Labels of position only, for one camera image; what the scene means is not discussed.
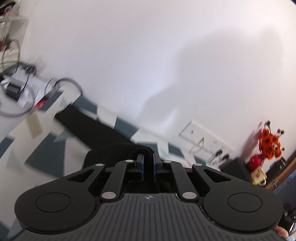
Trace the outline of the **black garment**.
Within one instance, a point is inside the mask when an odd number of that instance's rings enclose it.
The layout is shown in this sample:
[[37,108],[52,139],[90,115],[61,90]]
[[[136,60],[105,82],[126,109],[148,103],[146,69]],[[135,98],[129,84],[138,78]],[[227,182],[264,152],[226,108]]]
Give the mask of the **black garment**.
[[56,113],[55,119],[90,148],[82,168],[99,163],[111,168],[120,161],[135,161],[139,154],[144,155],[145,162],[154,163],[154,157],[159,156],[150,147],[133,143],[118,131],[83,114],[72,104]]

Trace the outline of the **black power plug left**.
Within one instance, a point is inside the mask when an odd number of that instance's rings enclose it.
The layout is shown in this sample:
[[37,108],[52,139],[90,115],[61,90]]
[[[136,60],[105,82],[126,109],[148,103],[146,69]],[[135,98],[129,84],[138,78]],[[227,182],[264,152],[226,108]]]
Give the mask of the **black power plug left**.
[[217,150],[208,160],[207,163],[210,164],[212,163],[212,161],[217,158],[218,156],[220,156],[223,153],[222,149]]

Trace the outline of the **black power plug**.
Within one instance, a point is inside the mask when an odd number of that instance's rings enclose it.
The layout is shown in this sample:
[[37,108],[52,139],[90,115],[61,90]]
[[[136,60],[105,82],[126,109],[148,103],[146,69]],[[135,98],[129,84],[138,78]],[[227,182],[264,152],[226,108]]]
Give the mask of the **black power plug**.
[[223,153],[222,149],[217,150],[208,160],[207,163],[210,164],[212,163],[212,161],[217,158],[218,156],[220,156]]
[[221,164],[224,161],[227,161],[229,159],[230,155],[229,154],[225,154],[223,157],[221,157],[219,160],[215,161],[213,164]]

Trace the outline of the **black power plug right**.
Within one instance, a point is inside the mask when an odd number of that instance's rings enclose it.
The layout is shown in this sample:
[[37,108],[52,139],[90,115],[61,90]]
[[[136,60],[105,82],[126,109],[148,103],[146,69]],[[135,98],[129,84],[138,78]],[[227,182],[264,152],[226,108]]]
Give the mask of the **black power plug right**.
[[225,154],[223,157],[221,157],[219,160],[215,161],[213,164],[221,164],[224,161],[227,161],[229,159],[230,155],[229,154]]

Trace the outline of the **red vase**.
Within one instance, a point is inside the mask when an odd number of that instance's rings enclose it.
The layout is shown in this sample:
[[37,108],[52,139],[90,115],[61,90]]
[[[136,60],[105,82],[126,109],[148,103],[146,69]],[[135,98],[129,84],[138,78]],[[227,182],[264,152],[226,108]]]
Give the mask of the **red vase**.
[[249,162],[246,164],[247,170],[251,173],[253,172],[257,167],[261,167],[264,163],[265,156],[264,154],[256,154],[253,155]]

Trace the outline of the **cream mug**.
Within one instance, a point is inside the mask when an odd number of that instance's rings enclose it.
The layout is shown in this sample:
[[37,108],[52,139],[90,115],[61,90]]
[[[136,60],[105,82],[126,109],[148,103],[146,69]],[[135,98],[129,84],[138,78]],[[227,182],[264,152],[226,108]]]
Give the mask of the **cream mug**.
[[267,181],[267,175],[262,169],[261,166],[258,166],[252,173],[251,173],[252,183],[258,186],[265,186]]

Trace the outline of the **geometric patterned tablecloth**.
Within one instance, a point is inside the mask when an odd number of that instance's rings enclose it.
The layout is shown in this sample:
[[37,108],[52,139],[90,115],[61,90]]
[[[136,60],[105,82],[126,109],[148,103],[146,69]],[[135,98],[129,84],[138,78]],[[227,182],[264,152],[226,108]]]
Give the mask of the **geometric patterned tablecloth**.
[[209,156],[201,149],[193,153],[188,146],[173,145],[89,101],[77,90],[59,90],[30,116],[1,118],[1,240],[10,240],[21,231],[14,205],[22,193],[82,168],[89,148],[54,118],[69,104],[133,142],[149,146],[162,159],[189,167],[205,163]]

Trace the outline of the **orange flower bouquet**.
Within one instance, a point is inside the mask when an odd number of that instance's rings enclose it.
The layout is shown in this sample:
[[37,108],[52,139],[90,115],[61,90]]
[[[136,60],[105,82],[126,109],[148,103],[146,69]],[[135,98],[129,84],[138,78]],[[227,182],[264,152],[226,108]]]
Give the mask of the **orange flower bouquet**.
[[272,132],[271,122],[268,120],[259,135],[259,151],[265,159],[279,158],[285,151],[281,146],[280,137],[285,134],[283,129],[278,128],[275,133]]

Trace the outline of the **white electronics box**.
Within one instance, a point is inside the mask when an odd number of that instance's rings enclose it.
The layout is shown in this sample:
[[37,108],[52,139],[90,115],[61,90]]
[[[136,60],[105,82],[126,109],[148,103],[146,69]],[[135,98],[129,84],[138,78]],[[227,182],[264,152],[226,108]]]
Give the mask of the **white electronics box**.
[[40,108],[58,92],[57,78],[45,81],[37,75],[35,65],[19,63],[8,67],[1,73],[1,88],[6,97],[15,100],[25,109]]

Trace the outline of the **white wall socket panel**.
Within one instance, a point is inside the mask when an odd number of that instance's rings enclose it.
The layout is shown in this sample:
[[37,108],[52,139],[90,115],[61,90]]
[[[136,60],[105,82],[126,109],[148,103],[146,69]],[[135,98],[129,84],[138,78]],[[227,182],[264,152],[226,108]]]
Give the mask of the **white wall socket panel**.
[[191,145],[189,149],[190,154],[194,157],[203,159],[206,163],[207,160],[219,149],[222,149],[223,153],[215,158],[212,163],[215,162],[216,159],[223,157],[225,154],[231,156],[235,153],[234,148],[228,143],[193,120],[181,130],[179,137]]

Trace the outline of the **black box by wall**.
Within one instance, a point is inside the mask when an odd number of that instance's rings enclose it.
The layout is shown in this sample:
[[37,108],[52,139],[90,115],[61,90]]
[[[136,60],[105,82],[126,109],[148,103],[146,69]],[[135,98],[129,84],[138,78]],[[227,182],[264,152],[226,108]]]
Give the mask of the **black box by wall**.
[[238,179],[252,183],[252,178],[244,161],[240,158],[229,159],[219,166],[220,171]]

